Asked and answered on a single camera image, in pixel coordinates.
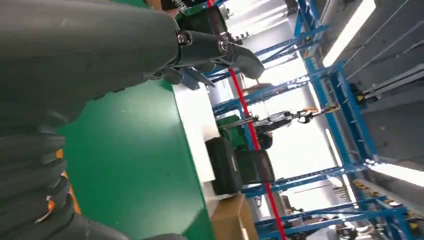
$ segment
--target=black tool case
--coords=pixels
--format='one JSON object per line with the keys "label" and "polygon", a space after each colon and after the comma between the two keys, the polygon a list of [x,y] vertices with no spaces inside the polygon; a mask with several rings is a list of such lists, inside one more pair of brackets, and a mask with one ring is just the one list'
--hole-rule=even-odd
{"label": "black tool case", "polygon": [[215,180],[212,182],[217,195],[235,194],[242,190],[243,182],[236,155],[231,143],[223,137],[206,142]]}

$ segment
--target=green workbench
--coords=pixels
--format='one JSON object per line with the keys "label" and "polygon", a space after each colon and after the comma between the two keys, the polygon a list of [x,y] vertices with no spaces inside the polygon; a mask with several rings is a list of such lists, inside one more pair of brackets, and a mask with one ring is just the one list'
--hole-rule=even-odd
{"label": "green workbench", "polygon": [[81,211],[135,239],[213,240],[172,87],[161,80],[90,102],[61,129]]}

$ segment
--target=robotic hand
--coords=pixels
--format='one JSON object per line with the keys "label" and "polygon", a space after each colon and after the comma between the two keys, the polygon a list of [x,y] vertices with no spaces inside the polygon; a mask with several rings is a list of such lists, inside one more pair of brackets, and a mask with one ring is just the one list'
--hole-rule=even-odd
{"label": "robotic hand", "polygon": [[220,36],[180,31],[166,13],[106,1],[0,1],[0,101],[75,104],[165,78],[176,69],[264,66]]}
{"label": "robotic hand", "polygon": [[[253,53],[219,36],[179,31],[166,13],[93,0],[0,1],[0,239],[128,240],[76,214],[56,157],[86,102],[215,65],[258,78]],[[178,235],[158,240],[185,239]]]}

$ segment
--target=cardboard box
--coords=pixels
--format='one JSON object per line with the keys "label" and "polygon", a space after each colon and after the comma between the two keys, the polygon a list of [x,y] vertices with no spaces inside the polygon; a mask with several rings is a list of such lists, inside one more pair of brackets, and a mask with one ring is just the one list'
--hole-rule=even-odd
{"label": "cardboard box", "polygon": [[220,200],[210,220],[216,240],[259,240],[243,194]]}

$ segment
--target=metal screw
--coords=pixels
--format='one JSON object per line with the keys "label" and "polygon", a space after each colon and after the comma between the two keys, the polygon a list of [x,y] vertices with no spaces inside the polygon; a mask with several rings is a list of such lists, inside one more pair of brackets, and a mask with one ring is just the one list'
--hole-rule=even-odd
{"label": "metal screw", "polygon": [[189,45],[191,43],[190,38],[184,33],[178,34],[176,38],[178,39],[178,43],[181,45]]}
{"label": "metal screw", "polygon": [[222,54],[226,54],[228,50],[228,42],[224,39],[218,39],[218,50]]}

